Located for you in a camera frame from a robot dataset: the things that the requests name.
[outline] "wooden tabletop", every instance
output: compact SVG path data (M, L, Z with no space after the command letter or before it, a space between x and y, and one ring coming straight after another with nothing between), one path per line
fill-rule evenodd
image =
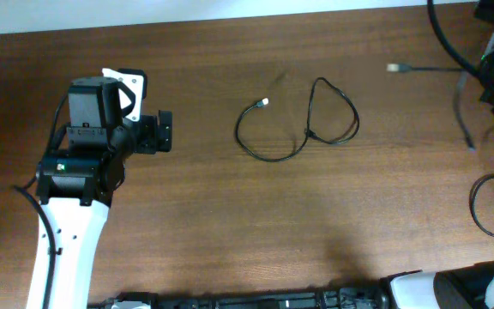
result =
M452 44L474 63L491 26L473 6L437 10ZM9 189L33 175L59 98L76 77L108 68L148 74L144 114L172 111L169 154L135 154L115 193L94 259L89 299L123 290L250 293L341 285L409 270L494 260L494 239L473 224L472 183L494 172L494 118L470 80L462 112L457 73L389 74L389 62L454 66L424 7L284 15L0 35L0 308L24 307L37 216ZM358 108L359 134L304 138L310 86L327 77ZM69 117L68 111L61 121ZM346 103L318 86L312 126L324 138L352 121ZM494 183L479 197L494 229Z

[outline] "white background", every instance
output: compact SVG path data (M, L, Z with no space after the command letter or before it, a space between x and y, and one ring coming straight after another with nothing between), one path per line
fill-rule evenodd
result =
M474 0L436 0L461 3ZM425 0L0 0L0 33L425 4Z

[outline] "cable connector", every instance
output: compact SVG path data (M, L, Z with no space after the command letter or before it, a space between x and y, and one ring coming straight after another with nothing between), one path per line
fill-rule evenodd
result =
M407 73L411 72L413 67L409 64L388 64L386 71L391 73Z
M270 100L268 100L268 98L264 98L256 103L256 107L265 107L268 103L270 103Z

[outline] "wood grain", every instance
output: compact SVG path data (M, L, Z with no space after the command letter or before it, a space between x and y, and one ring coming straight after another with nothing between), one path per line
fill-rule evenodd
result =
M472 9L448 5L438 14L475 61L491 28ZM451 109L458 75L393 75L388 62L454 65L423 7L0 35L0 308L26 303L37 245L36 215L9 186L33 173L69 81L103 67L146 71L143 112L172 111L174 141L170 154L128 160L90 300L123 290L322 287L493 260L494 239L467 208L473 181L494 172L494 118L478 103L481 87L470 81L463 94L474 153ZM358 108L354 140L309 142L279 164L255 161L235 144L239 113L269 97L241 135L261 154L291 152L318 76ZM320 136L339 135L351 118L318 87L312 123ZM494 229L494 183L479 206Z

